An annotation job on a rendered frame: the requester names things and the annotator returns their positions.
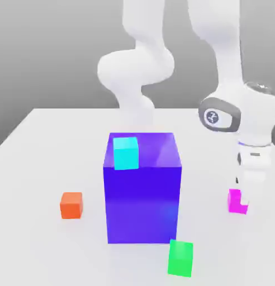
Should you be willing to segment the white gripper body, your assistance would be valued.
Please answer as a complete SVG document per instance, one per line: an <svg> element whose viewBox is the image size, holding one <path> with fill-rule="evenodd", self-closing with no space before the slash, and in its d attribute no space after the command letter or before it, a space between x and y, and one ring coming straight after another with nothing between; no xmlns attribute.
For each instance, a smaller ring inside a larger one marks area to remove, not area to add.
<svg viewBox="0 0 275 286"><path fill-rule="evenodd" d="M263 171L241 171L237 175L242 198L253 198L263 189L266 173Z"/></svg>

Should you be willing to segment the small magenta cube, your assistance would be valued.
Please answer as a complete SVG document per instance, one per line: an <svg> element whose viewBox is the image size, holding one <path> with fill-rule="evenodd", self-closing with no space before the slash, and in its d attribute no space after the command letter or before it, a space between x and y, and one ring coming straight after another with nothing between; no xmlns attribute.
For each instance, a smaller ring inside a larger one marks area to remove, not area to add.
<svg viewBox="0 0 275 286"><path fill-rule="evenodd" d="M239 189L229 189L227 208L230 213L247 214L248 205L241 204L241 191Z"/></svg>

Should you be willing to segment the small green cube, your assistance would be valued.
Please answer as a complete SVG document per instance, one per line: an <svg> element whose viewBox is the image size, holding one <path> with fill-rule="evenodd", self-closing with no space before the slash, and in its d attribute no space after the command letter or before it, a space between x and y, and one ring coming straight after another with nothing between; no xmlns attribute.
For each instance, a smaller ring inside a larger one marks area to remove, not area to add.
<svg viewBox="0 0 275 286"><path fill-rule="evenodd" d="M170 240L168 274L181 277L192 276L193 243Z"/></svg>

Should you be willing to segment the small cyan cube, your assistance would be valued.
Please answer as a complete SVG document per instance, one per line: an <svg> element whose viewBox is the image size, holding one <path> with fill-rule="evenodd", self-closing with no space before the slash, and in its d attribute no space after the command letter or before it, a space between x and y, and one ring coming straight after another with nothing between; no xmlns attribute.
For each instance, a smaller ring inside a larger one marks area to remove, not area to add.
<svg viewBox="0 0 275 286"><path fill-rule="evenodd" d="M139 168L139 145L136 137L116 137L113 139L113 160L115 170Z"/></svg>

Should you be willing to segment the small orange cube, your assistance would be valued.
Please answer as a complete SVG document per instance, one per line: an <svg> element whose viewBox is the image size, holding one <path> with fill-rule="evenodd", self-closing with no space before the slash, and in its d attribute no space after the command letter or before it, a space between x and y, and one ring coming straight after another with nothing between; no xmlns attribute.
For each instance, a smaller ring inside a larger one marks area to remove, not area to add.
<svg viewBox="0 0 275 286"><path fill-rule="evenodd" d="M81 192L64 192L60 201L62 219L80 219L83 212Z"/></svg>

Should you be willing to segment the large blue box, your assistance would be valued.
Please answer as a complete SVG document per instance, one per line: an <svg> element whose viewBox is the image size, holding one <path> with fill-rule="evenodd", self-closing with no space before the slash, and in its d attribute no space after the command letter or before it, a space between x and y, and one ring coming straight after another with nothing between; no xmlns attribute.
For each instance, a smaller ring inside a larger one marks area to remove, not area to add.
<svg viewBox="0 0 275 286"><path fill-rule="evenodd" d="M135 137L139 168L115 170L114 138ZM172 133L111 133L103 163L110 244L168 244L177 235L182 164Z"/></svg>

